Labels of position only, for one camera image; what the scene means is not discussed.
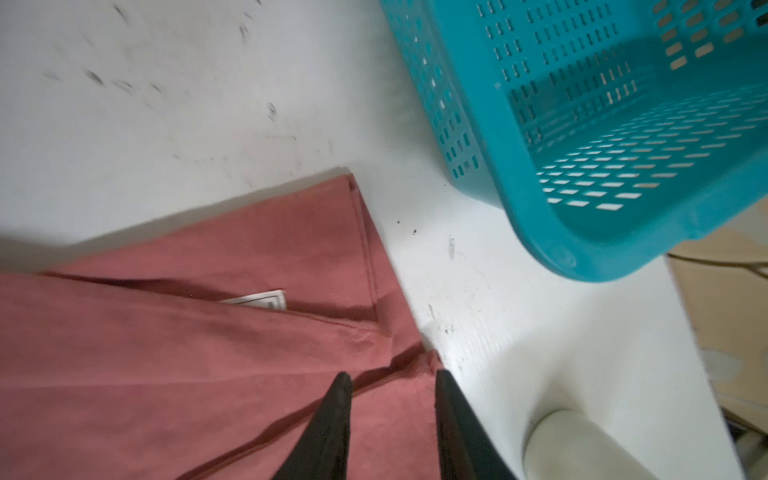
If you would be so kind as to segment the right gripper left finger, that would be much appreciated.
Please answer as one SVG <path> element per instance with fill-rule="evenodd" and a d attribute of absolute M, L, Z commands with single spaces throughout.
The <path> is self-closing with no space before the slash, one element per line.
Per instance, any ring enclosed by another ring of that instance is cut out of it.
<path fill-rule="evenodd" d="M 339 373 L 274 480 L 347 478 L 352 393 L 350 375 Z"/>

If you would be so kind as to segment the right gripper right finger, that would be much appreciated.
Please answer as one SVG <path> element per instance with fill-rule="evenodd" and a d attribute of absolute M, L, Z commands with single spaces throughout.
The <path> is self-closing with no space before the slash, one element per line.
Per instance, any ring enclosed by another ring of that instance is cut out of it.
<path fill-rule="evenodd" d="M 445 369 L 436 374 L 435 412 L 443 480 L 516 479 L 493 446 L 455 378 Z"/>

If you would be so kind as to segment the maroon tank top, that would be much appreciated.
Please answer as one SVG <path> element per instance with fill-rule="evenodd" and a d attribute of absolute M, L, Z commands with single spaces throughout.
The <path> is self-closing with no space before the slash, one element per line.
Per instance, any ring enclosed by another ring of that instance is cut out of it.
<path fill-rule="evenodd" d="M 1 276 L 5 479 L 269 479 L 334 378 L 347 475 L 436 479 L 441 363 L 355 179 Z"/>

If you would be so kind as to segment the teal plastic basket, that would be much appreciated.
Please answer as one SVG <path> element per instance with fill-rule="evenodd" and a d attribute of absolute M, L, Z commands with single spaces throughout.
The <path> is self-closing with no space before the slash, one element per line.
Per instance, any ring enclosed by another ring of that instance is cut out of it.
<path fill-rule="evenodd" d="M 563 277 L 624 277 L 767 193 L 763 1 L 385 1 L 450 181 Z"/>

